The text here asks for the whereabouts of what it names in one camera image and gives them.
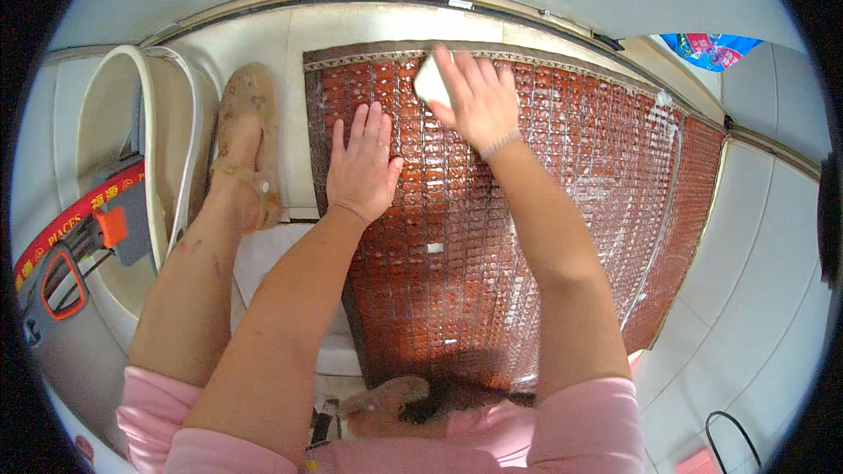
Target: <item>hand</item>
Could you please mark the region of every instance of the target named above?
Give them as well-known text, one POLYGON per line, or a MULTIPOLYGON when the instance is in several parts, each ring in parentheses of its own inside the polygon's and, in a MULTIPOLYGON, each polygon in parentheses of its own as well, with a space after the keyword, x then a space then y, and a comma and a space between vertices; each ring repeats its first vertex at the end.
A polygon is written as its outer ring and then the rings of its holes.
POLYGON ((474 60, 468 52, 455 52, 454 61, 441 44, 435 50, 436 63, 456 107, 430 103, 433 116, 469 142, 485 150, 518 128, 519 97, 508 67, 495 66, 488 58, 474 60))
POLYGON ((357 107, 348 148, 343 145, 345 123, 336 120, 326 188, 329 206, 347 208, 368 225, 392 205, 404 159, 389 160, 391 135, 392 120, 379 102, 357 107))

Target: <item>soap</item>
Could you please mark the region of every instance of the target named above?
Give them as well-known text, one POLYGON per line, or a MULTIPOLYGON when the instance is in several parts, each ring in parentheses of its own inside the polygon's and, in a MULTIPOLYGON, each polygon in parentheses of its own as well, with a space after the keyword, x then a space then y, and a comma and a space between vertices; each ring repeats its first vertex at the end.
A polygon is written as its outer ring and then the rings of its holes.
POLYGON ((436 59, 432 55, 419 68, 416 74, 416 80, 413 81, 413 87, 416 89, 416 95, 419 99, 428 104, 430 104, 430 101, 437 101, 448 108, 454 107, 451 93, 448 91, 448 87, 442 78, 442 71, 439 69, 436 59))

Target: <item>pink sleeve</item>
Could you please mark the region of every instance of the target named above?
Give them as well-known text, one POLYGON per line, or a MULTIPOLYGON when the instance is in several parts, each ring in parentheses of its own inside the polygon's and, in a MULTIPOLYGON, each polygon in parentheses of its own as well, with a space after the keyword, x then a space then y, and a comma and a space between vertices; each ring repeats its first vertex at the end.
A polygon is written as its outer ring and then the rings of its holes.
POLYGON ((173 437, 202 389, 135 366, 123 374, 117 426, 126 433, 129 460, 140 472, 162 472, 173 437))
POLYGON ((117 425, 139 472, 296 472, 282 456, 211 430, 181 428, 201 388, 127 366, 117 425))
POLYGON ((244 439, 212 430, 183 428, 173 439, 166 471, 179 474, 296 474, 297 469, 283 456, 244 439))
POLYGON ((644 472, 635 385, 621 378, 569 386, 539 405, 527 464, 543 472, 644 472))

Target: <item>colorful bag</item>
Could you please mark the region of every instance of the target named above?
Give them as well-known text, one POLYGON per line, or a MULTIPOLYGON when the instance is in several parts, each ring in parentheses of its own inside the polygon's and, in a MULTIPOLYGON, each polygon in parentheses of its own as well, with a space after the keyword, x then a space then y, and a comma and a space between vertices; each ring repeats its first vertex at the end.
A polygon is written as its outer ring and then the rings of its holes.
POLYGON ((764 42, 725 33, 665 33, 661 37, 681 58, 712 72, 722 72, 764 42))

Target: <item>plastic sandal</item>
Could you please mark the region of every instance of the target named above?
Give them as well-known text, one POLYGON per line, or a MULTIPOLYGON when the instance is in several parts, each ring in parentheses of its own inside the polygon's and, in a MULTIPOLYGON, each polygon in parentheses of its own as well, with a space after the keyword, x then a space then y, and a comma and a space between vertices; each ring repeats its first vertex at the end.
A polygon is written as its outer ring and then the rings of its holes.
POLYGON ((395 412, 403 410, 408 402, 419 401, 430 394, 430 384, 417 375, 404 375, 386 381, 374 390, 353 395, 340 403, 337 415, 348 417, 357 412, 385 410, 395 412))
POLYGON ((260 213, 255 230, 269 229, 281 216, 281 185, 278 181, 278 100, 272 72, 264 65, 241 66, 231 75, 219 104, 216 145, 219 155, 211 171, 222 171, 252 185, 260 195, 260 213), (260 117, 260 145, 255 170, 234 164, 227 156, 238 119, 249 113, 260 117))

